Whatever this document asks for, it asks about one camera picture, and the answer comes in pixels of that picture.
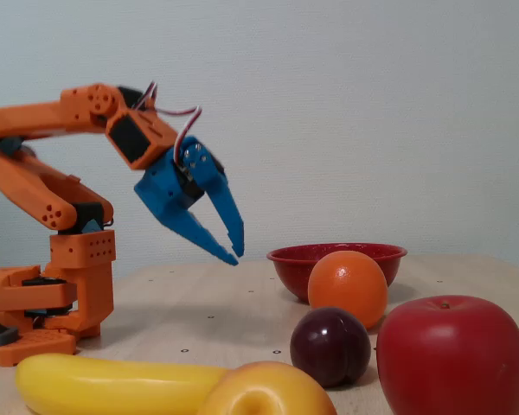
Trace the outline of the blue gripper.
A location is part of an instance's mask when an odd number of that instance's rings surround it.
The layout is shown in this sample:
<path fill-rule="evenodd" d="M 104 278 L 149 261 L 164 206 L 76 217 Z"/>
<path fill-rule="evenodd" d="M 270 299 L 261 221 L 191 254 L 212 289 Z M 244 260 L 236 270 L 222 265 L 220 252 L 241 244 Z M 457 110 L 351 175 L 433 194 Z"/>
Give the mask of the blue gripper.
<path fill-rule="evenodd" d="M 173 153 L 173 148 L 169 149 L 144 172 L 135 192 L 162 225 L 226 264 L 237 265 L 235 256 L 189 211 L 205 192 L 227 229 L 235 255 L 243 256 L 244 222 L 223 165 L 191 136 L 184 138 L 180 152 L 184 168 L 176 166 Z"/>

